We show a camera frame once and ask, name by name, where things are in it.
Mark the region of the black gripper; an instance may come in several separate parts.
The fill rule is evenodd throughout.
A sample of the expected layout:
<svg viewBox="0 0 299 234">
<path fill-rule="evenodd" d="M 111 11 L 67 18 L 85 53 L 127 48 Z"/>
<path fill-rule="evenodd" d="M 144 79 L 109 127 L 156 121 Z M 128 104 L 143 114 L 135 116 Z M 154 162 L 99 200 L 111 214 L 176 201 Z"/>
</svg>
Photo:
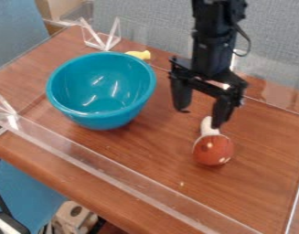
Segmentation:
<svg viewBox="0 0 299 234">
<path fill-rule="evenodd" d="M 218 98 L 212 107 L 211 127 L 219 129 L 230 120 L 235 107 L 243 104 L 248 83 L 230 70 L 224 69 L 214 76 L 206 76 L 192 70 L 191 60 L 172 56 L 168 79 L 171 83 L 172 103 L 178 112 L 188 112 L 192 90 Z"/>
</svg>

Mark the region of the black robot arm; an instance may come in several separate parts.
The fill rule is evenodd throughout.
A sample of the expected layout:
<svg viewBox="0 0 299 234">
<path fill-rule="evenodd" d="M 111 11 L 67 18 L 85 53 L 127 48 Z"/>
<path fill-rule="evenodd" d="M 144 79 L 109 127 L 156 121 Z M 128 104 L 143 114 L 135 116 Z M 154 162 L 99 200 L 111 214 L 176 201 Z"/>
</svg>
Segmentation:
<svg viewBox="0 0 299 234">
<path fill-rule="evenodd" d="M 172 103 L 179 112 L 190 106 L 192 90 L 216 99 L 211 127 L 219 129 L 242 105 L 248 83 L 231 71 L 236 34 L 250 37 L 238 22 L 246 18 L 246 0 L 192 0 L 192 57 L 174 56 L 171 70 Z"/>
</svg>

